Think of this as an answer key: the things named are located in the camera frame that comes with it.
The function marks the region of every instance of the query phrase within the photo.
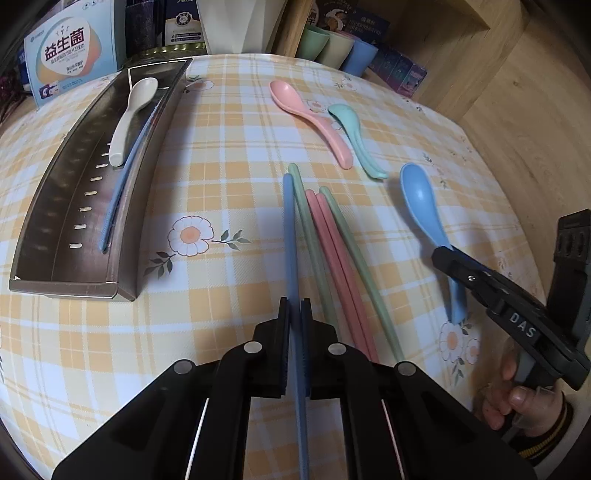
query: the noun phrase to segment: striped cuff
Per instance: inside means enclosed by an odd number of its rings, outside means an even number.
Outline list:
[[[539,437],[518,436],[509,443],[511,447],[517,450],[519,455],[529,461],[532,465],[537,465],[558,445],[564,434],[569,429],[570,422],[573,419],[573,407],[564,399],[562,410],[552,428]]]

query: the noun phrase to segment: plaid tablecloth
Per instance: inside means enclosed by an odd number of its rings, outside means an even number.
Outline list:
[[[391,91],[303,60],[200,57],[190,74],[199,78],[181,99],[151,188],[139,261],[142,293],[133,303],[8,290],[38,182],[69,128],[111,78],[37,112],[22,106],[0,137],[0,416],[33,466],[49,478],[61,459],[175,360],[218,359],[250,340],[258,322],[275,317],[286,295],[281,178],[291,162],[306,187],[326,185],[334,193],[406,359],[470,406],[497,364],[504,334],[471,300],[462,327],[447,323],[446,281],[433,271],[432,247],[405,209],[402,165],[413,161],[428,172],[454,245],[535,295],[543,291],[515,213],[462,129]],[[310,125],[273,103],[273,79],[290,82],[327,119],[328,105],[348,103],[390,180],[369,179],[357,159],[353,169],[339,168]],[[301,294],[322,319],[302,235],[299,251]],[[362,292],[380,360],[392,364]],[[313,478],[345,478],[336,403],[315,401],[309,409]],[[245,478],[296,478],[295,439],[289,395],[253,401]]]

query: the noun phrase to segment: white spoon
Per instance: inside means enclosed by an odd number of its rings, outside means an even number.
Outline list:
[[[141,79],[131,89],[127,100],[127,110],[115,128],[111,146],[109,147],[109,163],[114,167],[123,165],[125,161],[125,141],[127,140],[131,120],[137,112],[150,103],[157,89],[158,80],[153,77]]]

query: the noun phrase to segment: green spoon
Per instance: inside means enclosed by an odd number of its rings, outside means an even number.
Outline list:
[[[353,150],[365,170],[365,173],[375,180],[388,178],[388,174],[383,171],[373,157],[368,153],[363,139],[361,138],[361,123],[359,117],[349,105],[337,103],[329,107],[329,112],[333,115],[345,129],[345,133],[353,145]]]

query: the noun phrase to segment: blue chopstick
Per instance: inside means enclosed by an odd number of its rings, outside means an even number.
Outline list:
[[[100,231],[99,250],[103,253],[105,253],[107,250],[107,243],[109,242],[109,234],[111,232],[113,218],[115,217],[115,212],[117,211],[117,206],[119,205],[119,200],[121,199],[121,194],[123,193],[123,188],[125,187],[125,183],[127,182],[127,177],[129,176],[131,164],[134,162],[134,158],[139,149],[140,143],[145,137],[148,128],[150,128],[150,124],[152,123],[152,119],[156,114],[156,110],[158,109],[159,104],[160,102],[156,104],[154,110],[148,117],[148,120],[145,123],[144,127],[139,132],[138,138],[136,139],[134,146],[131,147],[131,151],[129,152],[129,155],[127,155],[127,161],[125,162],[125,166],[121,171],[121,176],[117,181],[117,185],[115,185],[115,190],[113,191],[113,196],[111,197],[111,202],[109,203],[109,208],[107,209],[107,213],[105,215],[105,222],[103,223],[103,228]]]
[[[304,365],[304,339],[300,316],[300,291],[297,273],[296,207],[294,180],[283,175],[283,208],[285,210],[285,274],[287,276],[287,296],[290,302],[291,346],[295,360],[295,422],[298,431],[298,455],[300,460],[300,480],[310,477],[308,459],[308,425],[306,416],[306,375]]]

